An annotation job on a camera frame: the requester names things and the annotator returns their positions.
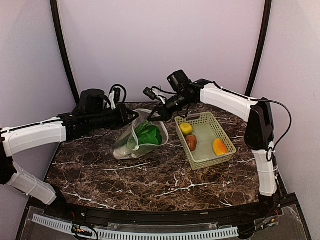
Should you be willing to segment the green bok choy toy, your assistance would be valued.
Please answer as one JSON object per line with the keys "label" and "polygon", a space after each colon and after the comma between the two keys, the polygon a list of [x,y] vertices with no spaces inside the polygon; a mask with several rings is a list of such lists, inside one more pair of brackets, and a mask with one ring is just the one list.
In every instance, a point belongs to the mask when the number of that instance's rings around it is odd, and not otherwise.
{"label": "green bok choy toy", "polygon": [[118,160],[135,159],[152,152],[162,142],[160,128],[145,121],[136,128],[131,126],[113,145],[111,152]]}

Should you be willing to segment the clear zip top bag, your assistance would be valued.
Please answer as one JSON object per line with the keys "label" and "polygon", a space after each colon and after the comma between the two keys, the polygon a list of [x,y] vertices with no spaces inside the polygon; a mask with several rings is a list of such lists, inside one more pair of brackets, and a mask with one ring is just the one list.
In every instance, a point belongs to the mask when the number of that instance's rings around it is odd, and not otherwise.
{"label": "clear zip top bag", "polygon": [[164,122],[147,120],[152,112],[145,108],[135,110],[139,116],[111,148],[117,160],[140,158],[167,144],[169,133]]}

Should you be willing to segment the yellow round bun toy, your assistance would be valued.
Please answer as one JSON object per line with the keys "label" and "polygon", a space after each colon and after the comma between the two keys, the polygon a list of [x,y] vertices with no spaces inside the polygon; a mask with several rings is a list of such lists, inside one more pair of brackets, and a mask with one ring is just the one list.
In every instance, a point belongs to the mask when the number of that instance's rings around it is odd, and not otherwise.
{"label": "yellow round bun toy", "polygon": [[181,123],[179,128],[184,136],[188,136],[193,133],[193,126],[189,123]]}

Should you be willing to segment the brown potato toy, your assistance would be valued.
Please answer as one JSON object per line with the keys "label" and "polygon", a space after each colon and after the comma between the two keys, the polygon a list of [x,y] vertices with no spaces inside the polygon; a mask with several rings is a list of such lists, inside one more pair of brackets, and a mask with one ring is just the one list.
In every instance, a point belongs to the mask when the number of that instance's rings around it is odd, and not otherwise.
{"label": "brown potato toy", "polygon": [[198,144],[197,137],[194,134],[190,134],[185,137],[185,140],[190,151],[191,152],[195,151]]}

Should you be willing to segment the beige plastic basket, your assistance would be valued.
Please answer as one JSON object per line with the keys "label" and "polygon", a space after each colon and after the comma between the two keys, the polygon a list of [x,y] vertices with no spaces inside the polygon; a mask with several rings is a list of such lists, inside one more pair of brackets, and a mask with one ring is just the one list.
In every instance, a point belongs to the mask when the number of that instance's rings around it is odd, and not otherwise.
{"label": "beige plastic basket", "polygon": [[[183,146],[186,158],[193,170],[208,168],[214,165],[222,164],[231,160],[232,156],[237,152],[228,135],[210,112],[202,112],[191,114],[186,118],[177,116],[174,119],[176,123],[176,132]],[[197,145],[194,151],[191,151],[186,137],[181,131],[181,124],[190,124],[192,126],[192,134],[197,139]],[[228,152],[217,156],[214,152],[214,140],[220,139],[226,146]]]}

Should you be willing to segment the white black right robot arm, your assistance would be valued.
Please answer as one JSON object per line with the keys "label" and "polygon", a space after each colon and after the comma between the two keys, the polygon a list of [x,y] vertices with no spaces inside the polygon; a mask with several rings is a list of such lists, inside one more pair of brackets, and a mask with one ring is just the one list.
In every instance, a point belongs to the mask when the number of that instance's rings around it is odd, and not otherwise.
{"label": "white black right robot arm", "polygon": [[259,202],[255,205],[255,213],[260,217],[272,213],[280,197],[270,101],[236,93],[215,81],[199,79],[193,82],[183,70],[174,72],[167,80],[174,94],[168,100],[161,100],[147,120],[169,121],[174,113],[196,103],[212,105],[241,118],[247,123],[244,141],[252,150],[259,177]]}

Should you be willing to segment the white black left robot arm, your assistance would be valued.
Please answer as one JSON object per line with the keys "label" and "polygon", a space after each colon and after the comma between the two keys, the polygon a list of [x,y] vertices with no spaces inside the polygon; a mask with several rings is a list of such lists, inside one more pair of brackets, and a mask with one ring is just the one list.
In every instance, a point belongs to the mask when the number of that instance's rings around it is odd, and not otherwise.
{"label": "white black left robot arm", "polygon": [[93,130],[117,130],[132,123],[139,114],[126,107],[120,98],[124,88],[114,85],[109,95],[100,89],[81,93],[72,112],[45,121],[0,131],[0,183],[11,186],[48,206],[60,218],[71,208],[58,187],[39,180],[13,160],[13,156],[36,147],[80,139]]}

